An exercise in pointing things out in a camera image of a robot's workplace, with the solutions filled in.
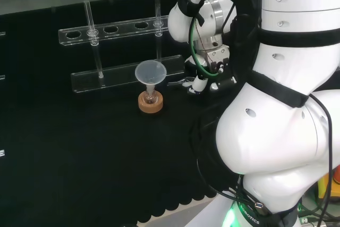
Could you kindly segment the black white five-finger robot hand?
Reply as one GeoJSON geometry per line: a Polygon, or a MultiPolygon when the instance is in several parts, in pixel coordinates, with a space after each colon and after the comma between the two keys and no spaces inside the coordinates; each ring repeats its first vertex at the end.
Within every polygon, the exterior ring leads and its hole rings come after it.
{"type": "Polygon", "coordinates": [[[219,92],[232,88],[237,80],[230,65],[230,51],[226,45],[211,49],[195,50],[184,62],[189,73],[183,87],[188,93],[198,95],[208,89],[219,92]]]}

